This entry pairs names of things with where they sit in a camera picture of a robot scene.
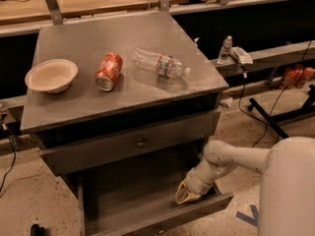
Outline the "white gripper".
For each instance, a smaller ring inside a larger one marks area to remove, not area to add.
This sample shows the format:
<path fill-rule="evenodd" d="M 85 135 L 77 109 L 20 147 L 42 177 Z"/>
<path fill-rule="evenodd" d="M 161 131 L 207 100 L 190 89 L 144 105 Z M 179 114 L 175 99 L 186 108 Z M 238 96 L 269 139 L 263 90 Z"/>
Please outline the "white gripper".
<path fill-rule="evenodd" d="M 207 183 L 200 179 L 196 168 L 193 167 L 186 174 L 185 181 L 181 181 L 175 194 L 178 205 L 197 201 L 213 187 L 214 182 Z"/>

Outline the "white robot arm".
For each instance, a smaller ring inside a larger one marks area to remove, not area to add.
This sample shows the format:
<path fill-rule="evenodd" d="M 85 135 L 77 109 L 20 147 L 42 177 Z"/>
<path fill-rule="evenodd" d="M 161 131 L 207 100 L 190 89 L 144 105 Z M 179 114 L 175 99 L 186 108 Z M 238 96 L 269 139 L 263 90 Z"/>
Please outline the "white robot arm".
<path fill-rule="evenodd" d="M 315 140 L 291 137 L 270 148 L 234 147 L 212 140 L 179 184 L 181 205 L 206 195 L 215 181 L 240 166 L 262 175 L 259 236 L 315 236 Z"/>

